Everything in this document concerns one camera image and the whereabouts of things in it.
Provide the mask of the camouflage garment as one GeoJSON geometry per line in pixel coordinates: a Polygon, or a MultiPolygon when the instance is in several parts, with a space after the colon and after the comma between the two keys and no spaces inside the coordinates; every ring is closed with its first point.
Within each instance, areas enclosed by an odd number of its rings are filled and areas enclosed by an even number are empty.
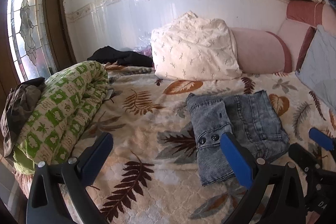
{"type": "Polygon", "coordinates": [[[15,142],[18,140],[23,126],[33,113],[45,87],[45,78],[38,77],[11,89],[1,116],[1,139],[4,157],[10,157],[12,154],[15,142]]]}

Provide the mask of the leaf pattern bed blanket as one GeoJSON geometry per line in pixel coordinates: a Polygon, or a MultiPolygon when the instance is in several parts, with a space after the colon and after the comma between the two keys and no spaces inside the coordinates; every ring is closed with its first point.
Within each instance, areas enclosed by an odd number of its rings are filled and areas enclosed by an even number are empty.
{"type": "Polygon", "coordinates": [[[170,81],[150,68],[109,67],[108,90],[69,157],[104,132],[114,148],[88,192],[110,223],[223,223],[244,195],[235,178],[202,186],[189,94],[266,91],[291,143],[327,170],[331,154],[310,139],[312,127],[335,136],[335,114],[294,73],[245,74],[230,81],[170,81]]]}

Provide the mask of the stained glass window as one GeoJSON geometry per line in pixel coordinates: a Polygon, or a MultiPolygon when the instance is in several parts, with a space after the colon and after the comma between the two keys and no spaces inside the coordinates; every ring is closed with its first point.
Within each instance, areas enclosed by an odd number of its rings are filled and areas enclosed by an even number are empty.
{"type": "Polygon", "coordinates": [[[7,33],[20,82],[56,72],[47,38],[43,0],[7,0],[7,33]]]}

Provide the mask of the pink maroon headboard cushion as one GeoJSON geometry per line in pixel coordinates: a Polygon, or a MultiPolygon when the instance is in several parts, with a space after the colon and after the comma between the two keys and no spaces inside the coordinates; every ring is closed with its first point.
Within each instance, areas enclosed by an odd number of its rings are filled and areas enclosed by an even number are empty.
{"type": "Polygon", "coordinates": [[[299,0],[288,3],[286,19],[277,33],[284,46],[285,73],[300,69],[319,25],[335,35],[335,9],[331,5],[299,0]]]}

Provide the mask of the blue cloth on headboard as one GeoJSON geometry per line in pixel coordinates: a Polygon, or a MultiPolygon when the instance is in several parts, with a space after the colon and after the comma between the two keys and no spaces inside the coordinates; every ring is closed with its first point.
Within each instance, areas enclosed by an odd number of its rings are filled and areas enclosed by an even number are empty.
{"type": "Polygon", "coordinates": [[[331,7],[336,10],[336,0],[328,0],[328,2],[331,5],[331,7]]]}

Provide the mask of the pink cylindrical bolster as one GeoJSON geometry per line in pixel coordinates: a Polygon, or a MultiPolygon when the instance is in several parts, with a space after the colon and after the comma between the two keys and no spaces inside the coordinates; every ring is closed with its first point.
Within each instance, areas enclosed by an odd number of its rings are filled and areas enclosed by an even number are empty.
{"type": "Polygon", "coordinates": [[[248,28],[231,29],[244,73],[271,74],[292,71],[291,53],[284,41],[269,31],[248,28]]]}

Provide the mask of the cream floral pillow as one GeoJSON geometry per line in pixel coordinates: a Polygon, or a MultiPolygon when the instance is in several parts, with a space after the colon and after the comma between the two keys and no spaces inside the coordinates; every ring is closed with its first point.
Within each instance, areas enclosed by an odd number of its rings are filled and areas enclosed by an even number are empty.
{"type": "Polygon", "coordinates": [[[234,34],[222,19],[189,11],[151,32],[155,75],[169,80],[231,80],[242,75],[234,34]]]}

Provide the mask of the black garment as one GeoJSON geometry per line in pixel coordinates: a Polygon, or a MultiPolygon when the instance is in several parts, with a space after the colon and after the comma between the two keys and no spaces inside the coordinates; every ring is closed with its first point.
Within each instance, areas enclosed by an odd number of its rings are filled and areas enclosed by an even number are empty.
{"type": "Polygon", "coordinates": [[[96,50],[88,61],[97,61],[101,64],[117,63],[117,65],[128,67],[147,67],[153,66],[153,59],[134,51],[118,51],[110,46],[105,46],[96,50]]]}

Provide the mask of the brown wooden window frame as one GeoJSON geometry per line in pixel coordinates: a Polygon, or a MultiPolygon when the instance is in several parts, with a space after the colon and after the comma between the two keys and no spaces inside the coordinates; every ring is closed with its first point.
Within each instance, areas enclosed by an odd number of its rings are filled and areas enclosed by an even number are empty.
{"type": "Polygon", "coordinates": [[[51,54],[58,71],[76,64],[63,0],[43,0],[43,15],[51,54]]]}

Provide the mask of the light blue quilted pillow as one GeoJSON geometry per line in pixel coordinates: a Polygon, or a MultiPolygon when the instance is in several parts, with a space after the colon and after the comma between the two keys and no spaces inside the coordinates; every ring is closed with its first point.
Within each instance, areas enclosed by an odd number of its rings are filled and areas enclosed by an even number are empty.
{"type": "Polygon", "coordinates": [[[335,36],[319,25],[303,64],[295,74],[333,113],[335,112],[335,70],[335,36]]]}

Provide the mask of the green patterned rolled quilt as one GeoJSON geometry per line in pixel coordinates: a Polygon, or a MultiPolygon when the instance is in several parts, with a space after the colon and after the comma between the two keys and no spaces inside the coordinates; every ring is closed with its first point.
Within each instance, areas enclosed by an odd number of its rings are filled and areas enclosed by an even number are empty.
{"type": "Polygon", "coordinates": [[[108,73],[97,61],[75,64],[48,78],[15,143],[15,170],[32,175],[41,161],[65,162],[100,108],[108,85],[108,73]]]}

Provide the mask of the grey denim jeans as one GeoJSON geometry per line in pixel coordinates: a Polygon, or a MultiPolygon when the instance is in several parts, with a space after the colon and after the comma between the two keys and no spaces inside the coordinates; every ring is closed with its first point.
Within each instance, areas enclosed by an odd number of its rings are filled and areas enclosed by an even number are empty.
{"type": "Polygon", "coordinates": [[[232,96],[189,94],[186,99],[197,145],[201,184],[207,186],[234,176],[220,139],[232,133],[255,158],[273,162],[289,148],[289,137],[266,91],[232,96]]]}

